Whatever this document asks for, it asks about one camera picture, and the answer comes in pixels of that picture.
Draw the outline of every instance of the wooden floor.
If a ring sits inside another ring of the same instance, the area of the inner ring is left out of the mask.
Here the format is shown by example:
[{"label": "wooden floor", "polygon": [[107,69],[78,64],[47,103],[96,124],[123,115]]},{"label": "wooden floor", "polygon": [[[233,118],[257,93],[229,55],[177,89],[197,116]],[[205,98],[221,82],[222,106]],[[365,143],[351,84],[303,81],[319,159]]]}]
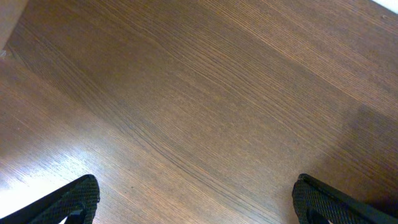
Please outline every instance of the wooden floor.
[{"label": "wooden floor", "polygon": [[300,173],[398,200],[398,16],[369,0],[30,0],[6,50],[2,217],[83,174],[95,223],[298,223]]}]

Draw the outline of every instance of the brown laminate floor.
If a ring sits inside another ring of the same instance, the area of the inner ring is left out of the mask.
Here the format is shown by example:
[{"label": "brown laminate floor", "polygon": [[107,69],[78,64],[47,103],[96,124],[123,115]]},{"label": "brown laminate floor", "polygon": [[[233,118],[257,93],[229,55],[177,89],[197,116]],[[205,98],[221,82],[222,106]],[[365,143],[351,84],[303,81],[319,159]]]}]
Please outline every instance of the brown laminate floor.
[{"label": "brown laminate floor", "polygon": [[371,1],[30,0],[6,50],[1,216],[87,173],[95,223],[298,223],[304,172],[398,200],[398,16]]}]

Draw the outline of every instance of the wood grain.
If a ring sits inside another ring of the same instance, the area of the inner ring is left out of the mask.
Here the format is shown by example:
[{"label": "wood grain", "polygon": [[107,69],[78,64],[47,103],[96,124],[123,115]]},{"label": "wood grain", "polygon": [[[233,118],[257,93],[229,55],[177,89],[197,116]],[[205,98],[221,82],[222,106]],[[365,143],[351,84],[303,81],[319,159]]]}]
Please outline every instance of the wood grain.
[{"label": "wood grain", "polygon": [[298,223],[306,172],[398,199],[398,17],[359,1],[31,0],[0,61],[0,198],[97,176],[96,223]]},{"label": "wood grain", "polygon": [[27,0],[0,0],[0,57],[26,4]]}]

